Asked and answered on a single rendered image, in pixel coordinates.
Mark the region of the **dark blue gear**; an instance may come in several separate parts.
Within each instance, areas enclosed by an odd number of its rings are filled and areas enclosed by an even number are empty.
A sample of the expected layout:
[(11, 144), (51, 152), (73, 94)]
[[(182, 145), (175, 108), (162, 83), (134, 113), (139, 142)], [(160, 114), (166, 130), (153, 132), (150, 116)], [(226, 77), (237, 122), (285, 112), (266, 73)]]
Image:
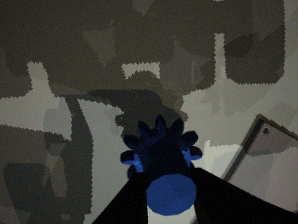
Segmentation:
[(145, 173), (146, 197), (153, 213), (162, 216), (178, 216), (196, 200), (197, 185), (190, 175), (192, 160), (202, 157), (196, 147), (198, 135), (185, 132), (180, 117), (168, 128), (164, 116), (158, 115), (156, 128), (150, 129), (144, 121), (138, 121), (140, 139), (133, 135), (124, 137), (124, 144), (132, 151), (122, 152), (120, 161), (130, 165), (126, 177)]

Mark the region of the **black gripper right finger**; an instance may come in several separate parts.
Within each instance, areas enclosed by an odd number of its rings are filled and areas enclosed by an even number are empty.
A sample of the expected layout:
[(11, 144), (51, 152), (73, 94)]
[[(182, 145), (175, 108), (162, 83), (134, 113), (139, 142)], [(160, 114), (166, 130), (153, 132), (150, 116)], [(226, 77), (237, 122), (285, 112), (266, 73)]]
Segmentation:
[(254, 197), (201, 167), (190, 172), (197, 185), (193, 206), (198, 224), (298, 224), (297, 213)]

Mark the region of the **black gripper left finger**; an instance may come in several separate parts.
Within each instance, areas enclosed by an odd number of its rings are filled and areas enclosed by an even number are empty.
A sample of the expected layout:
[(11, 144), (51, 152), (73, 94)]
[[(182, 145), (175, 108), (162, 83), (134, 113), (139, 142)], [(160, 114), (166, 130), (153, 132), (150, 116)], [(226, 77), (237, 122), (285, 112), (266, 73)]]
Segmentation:
[(134, 173), (92, 224), (149, 224), (145, 173)]

